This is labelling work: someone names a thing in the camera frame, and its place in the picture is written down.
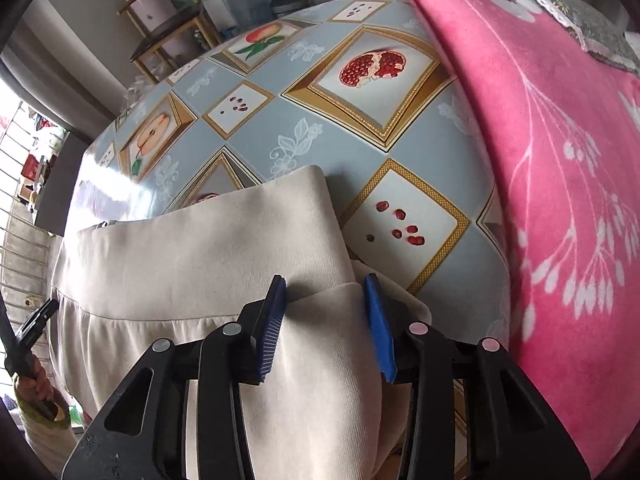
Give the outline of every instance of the lace trim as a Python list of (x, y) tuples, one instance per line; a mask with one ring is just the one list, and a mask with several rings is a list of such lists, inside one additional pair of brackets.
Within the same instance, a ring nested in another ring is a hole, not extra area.
[(562, 25), (564, 28), (568, 28), (575, 33), (575, 37), (578, 40), (578, 43), (580, 43), (580, 47), (585, 52), (593, 52), (595, 54), (598, 54), (599, 56), (602, 56), (605, 59), (609, 59), (612, 63), (615, 63), (616, 65), (619, 65), (619, 66), (623, 66), (630, 72), (633, 72), (636, 75), (640, 75), (639, 74), (640, 70), (638, 69), (638, 67), (633, 61), (631, 61), (626, 57), (620, 56), (619, 54), (613, 53), (610, 48), (603, 45), (597, 40), (594, 40), (592, 38), (586, 38), (582, 33), (582, 29), (577, 25), (575, 25), (575, 23), (572, 22), (565, 15), (565, 13), (562, 12), (560, 9), (558, 9), (550, 0), (536, 0), (536, 1), (540, 6), (544, 7), (546, 12), (551, 14), (551, 16), (556, 20), (556, 22), (560, 23), (560, 25)]

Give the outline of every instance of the black chair seat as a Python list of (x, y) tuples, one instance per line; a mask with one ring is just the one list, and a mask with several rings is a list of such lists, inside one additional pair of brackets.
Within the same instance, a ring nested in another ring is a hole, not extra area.
[(144, 54), (147, 50), (149, 50), (152, 46), (160, 41), (164, 40), (167, 36), (169, 36), (174, 30), (180, 28), (188, 21), (192, 20), (196, 16), (202, 14), (204, 10), (204, 6), (202, 3), (197, 3), (185, 7), (180, 10), (177, 14), (170, 17), (166, 20), (162, 25), (158, 25), (154, 30), (151, 31), (147, 38), (143, 38), (143, 40), (138, 45), (137, 49), (131, 54), (130, 61), (133, 61), (142, 54)]

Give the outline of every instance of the pink blanket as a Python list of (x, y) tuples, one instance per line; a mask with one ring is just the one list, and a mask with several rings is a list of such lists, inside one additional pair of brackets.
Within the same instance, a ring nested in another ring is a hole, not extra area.
[(640, 418), (640, 80), (532, 0), (414, 1), (506, 206), (511, 348), (596, 476)]

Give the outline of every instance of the chair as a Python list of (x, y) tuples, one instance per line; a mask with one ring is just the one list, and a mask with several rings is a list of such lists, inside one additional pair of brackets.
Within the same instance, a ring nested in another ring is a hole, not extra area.
[(118, 10), (117, 15), (126, 12), (127, 16), (130, 17), (131, 21), (136, 25), (136, 28), (144, 36), (137, 49), (131, 55), (130, 61), (153, 83), (158, 83), (158, 80), (151, 73), (151, 70), (142, 62), (142, 57), (146, 56), (146, 54), (156, 54), (161, 62), (172, 66), (162, 46), (177, 34), (180, 34), (188, 28), (197, 27), (203, 38), (209, 43), (210, 48), (214, 48), (223, 41), (220, 33), (206, 13), (201, 0), (193, 0), (193, 4), (181, 9), (177, 14), (173, 15), (151, 32), (147, 30), (139, 17), (137, 17), (130, 8), (136, 1), (137, 0), (127, 0)]

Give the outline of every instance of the human hand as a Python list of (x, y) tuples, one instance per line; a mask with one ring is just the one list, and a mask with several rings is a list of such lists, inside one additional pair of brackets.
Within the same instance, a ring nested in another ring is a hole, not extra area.
[(33, 371), (36, 373), (35, 379), (18, 377), (15, 382), (15, 390), (18, 395), (27, 402), (36, 397), (40, 400), (53, 400), (53, 386), (36, 356), (33, 356)]

